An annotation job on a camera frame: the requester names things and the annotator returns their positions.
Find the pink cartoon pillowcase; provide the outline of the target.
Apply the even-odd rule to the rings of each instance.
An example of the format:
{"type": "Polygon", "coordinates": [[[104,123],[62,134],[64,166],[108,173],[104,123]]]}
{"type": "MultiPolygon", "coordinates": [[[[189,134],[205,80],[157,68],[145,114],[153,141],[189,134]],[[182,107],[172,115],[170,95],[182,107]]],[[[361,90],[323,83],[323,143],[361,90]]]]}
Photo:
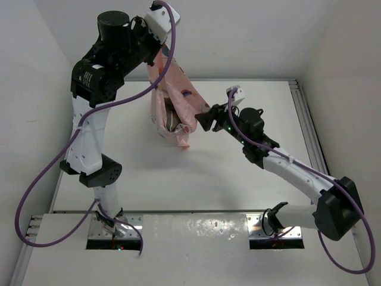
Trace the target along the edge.
{"type": "Polygon", "coordinates": [[[195,115],[210,110],[183,69],[173,58],[167,73],[151,93],[151,120],[159,136],[180,148],[189,148],[189,135],[196,131],[195,115]],[[175,132],[166,129],[165,105],[173,105],[181,120],[175,132]]]}

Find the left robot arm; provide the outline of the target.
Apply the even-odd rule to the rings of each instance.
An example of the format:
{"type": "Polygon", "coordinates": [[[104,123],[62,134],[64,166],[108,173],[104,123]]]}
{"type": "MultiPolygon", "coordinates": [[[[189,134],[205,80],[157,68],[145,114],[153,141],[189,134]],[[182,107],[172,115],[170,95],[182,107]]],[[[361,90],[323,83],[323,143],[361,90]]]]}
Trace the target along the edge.
{"type": "Polygon", "coordinates": [[[121,11],[106,11],[97,18],[99,36],[71,74],[73,135],[67,158],[60,168],[93,188],[104,214],[97,218],[109,228],[121,215],[116,180],[120,163],[102,153],[110,109],[124,78],[141,63],[152,64],[171,29],[167,14],[149,12],[144,17],[121,11]]]}

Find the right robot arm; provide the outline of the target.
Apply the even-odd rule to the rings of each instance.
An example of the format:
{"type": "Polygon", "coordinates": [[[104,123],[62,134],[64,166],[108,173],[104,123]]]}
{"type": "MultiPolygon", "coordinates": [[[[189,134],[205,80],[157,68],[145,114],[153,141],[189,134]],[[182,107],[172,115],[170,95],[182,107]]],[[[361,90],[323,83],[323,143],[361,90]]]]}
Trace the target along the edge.
{"type": "Polygon", "coordinates": [[[262,227],[267,235],[300,226],[316,229],[333,241],[339,241],[360,219],[353,203],[360,204],[355,183],[347,177],[323,179],[311,173],[300,161],[284,158],[286,151],[264,133],[262,109],[244,108],[229,114],[227,105],[214,105],[210,111],[195,116],[204,131],[225,130],[242,145],[245,157],[258,167],[274,173],[304,193],[310,206],[281,202],[267,209],[262,227]]]}

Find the grey pillow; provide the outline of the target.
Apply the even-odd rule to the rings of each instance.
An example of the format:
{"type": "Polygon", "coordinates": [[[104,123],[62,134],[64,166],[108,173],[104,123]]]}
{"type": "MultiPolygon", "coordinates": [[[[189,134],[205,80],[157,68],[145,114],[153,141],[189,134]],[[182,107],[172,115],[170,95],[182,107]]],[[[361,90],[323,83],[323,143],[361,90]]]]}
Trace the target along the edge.
{"type": "Polygon", "coordinates": [[[176,109],[173,105],[166,104],[165,105],[165,112],[166,112],[166,123],[165,127],[170,132],[175,132],[178,125],[180,125],[182,122],[177,115],[176,109]]]}

